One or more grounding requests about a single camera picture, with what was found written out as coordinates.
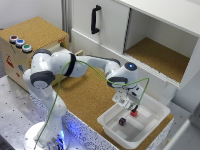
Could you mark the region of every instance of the cardboard box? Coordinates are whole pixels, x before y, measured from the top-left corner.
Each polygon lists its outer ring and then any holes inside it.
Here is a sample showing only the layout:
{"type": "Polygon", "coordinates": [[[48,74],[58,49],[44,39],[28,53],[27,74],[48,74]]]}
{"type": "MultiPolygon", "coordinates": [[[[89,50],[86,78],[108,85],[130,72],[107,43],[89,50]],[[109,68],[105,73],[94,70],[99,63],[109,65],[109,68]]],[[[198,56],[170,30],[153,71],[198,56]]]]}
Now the cardboard box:
{"type": "MultiPolygon", "coordinates": [[[[1,30],[0,51],[6,74],[28,90],[23,80],[23,72],[31,67],[34,52],[40,48],[49,49],[57,44],[69,49],[69,35],[40,17],[1,30]],[[25,40],[26,44],[32,46],[33,51],[29,54],[23,53],[15,44],[10,44],[9,38],[12,35],[25,40]]],[[[52,85],[58,82],[58,77],[56,76],[52,85]]]]}

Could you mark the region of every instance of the black handle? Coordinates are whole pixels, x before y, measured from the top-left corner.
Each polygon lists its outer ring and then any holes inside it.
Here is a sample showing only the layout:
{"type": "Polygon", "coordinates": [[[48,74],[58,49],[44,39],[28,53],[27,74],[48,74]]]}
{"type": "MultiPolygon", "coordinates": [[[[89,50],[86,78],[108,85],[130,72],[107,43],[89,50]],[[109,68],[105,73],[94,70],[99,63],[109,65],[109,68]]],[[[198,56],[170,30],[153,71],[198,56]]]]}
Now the black handle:
{"type": "Polygon", "coordinates": [[[96,12],[101,10],[101,7],[96,5],[96,8],[92,10],[92,21],[91,21],[91,31],[92,34],[98,33],[100,30],[96,28],[96,12]]]}

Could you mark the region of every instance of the cable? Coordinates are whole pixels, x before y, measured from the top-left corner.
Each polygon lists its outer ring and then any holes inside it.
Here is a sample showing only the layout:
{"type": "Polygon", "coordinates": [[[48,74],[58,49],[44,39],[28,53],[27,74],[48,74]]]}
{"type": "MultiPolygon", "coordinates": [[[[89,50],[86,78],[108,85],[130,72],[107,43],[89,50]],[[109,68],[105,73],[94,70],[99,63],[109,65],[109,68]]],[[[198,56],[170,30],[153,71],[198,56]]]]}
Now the cable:
{"type": "MultiPolygon", "coordinates": [[[[97,69],[95,69],[94,67],[92,67],[90,64],[88,64],[88,63],[86,63],[86,62],[84,62],[84,61],[80,61],[80,60],[77,60],[77,61],[78,61],[78,62],[81,62],[81,63],[83,63],[83,64],[88,65],[88,66],[89,66],[90,68],[92,68],[98,75],[100,75],[104,80],[106,80],[106,81],[109,82],[109,83],[115,84],[115,85],[122,85],[122,86],[125,86],[125,85],[131,85],[131,84],[135,84],[135,83],[138,83],[138,82],[147,80],[146,86],[145,86],[145,88],[144,88],[144,90],[143,90],[143,93],[142,93],[142,95],[141,95],[141,97],[140,97],[140,100],[139,100],[139,105],[140,105],[140,102],[141,102],[141,100],[142,100],[142,97],[143,97],[143,95],[144,95],[144,93],[145,93],[145,91],[146,91],[146,88],[147,88],[148,84],[149,84],[149,78],[144,78],[144,79],[138,80],[138,81],[136,81],[136,82],[131,82],[131,83],[127,83],[127,84],[118,84],[118,83],[114,83],[114,82],[111,82],[111,81],[107,80],[101,73],[99,73],[99,71],[97,71],[97,69]]],[[[61,74],[60,74],[60,78],[59,78],[59,82],[58,82],[58,88],[57,88],[57,91],[56,91],[56,97],[55,97],[53,106],[52,106],[52,108],[51,108],[51,110],[50,110],[50,113],[49,113],[49,116],[48,116],[48,118],[47,118],[47,121],[46,121],[46,123],[45,123],[45,125],[44,125],[44,128],[42,129],[42,132],[40,133],[40,135],[39,135],[39,137],[38,137],[38,139],[37,139],[37,141],[36,141],[34,150],[35,150],[35,148],[36,148],[36,146],[37,146],[37,143],[38,143],[38,141],[39,141],[39,139],[40,139],[40,137],[41,137],[41,135],[42,135],[44,129],[46,128],[46,126],[47,126],[47,124],[48,124],[48,122],[49,122],[51,113],[52,113],[53,108],[54,108],[54,106],[55,106],[55,103],[56,103],[56,100],[57,100],[57,97],[58,97],[58,93],[59,93],[59,90],[60,90],[61,77],[62,77],[62,75],[63,75],[63,72],[64,72],[65,68],[69,65],[70,62],[71,62],[71,61],[69,61],[68,63],[65,64],[65,66],[63,67],[63,70],[62,70],[62,72],[61,72],[61,74]]]]}

